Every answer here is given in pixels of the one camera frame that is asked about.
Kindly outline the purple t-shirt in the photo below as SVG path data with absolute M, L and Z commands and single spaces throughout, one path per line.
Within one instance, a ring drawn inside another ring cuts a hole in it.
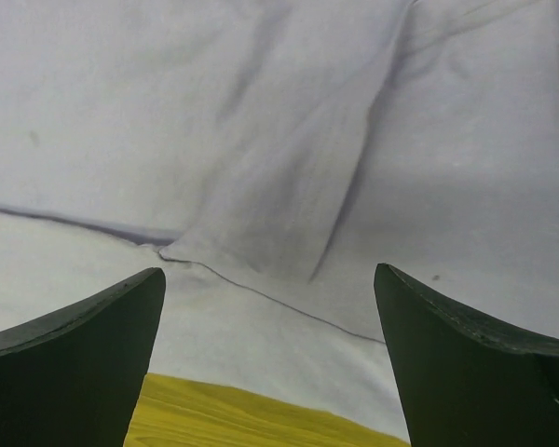
M 156 266 L 153 373 L 406 438 L 380 263 L 559 338 L 559 1 L 0 1 L 0 331 Z

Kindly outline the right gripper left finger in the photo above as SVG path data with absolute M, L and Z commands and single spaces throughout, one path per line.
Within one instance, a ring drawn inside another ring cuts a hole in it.
M 148 268 L 0 331 L 0 446 L 123 445 L 164 296 Z

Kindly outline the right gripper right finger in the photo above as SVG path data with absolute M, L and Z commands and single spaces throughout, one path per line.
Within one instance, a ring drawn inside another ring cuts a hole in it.
M 389 264 L 377 266 L 374 289 L 412 445 L 559 446 L 559 339 Z

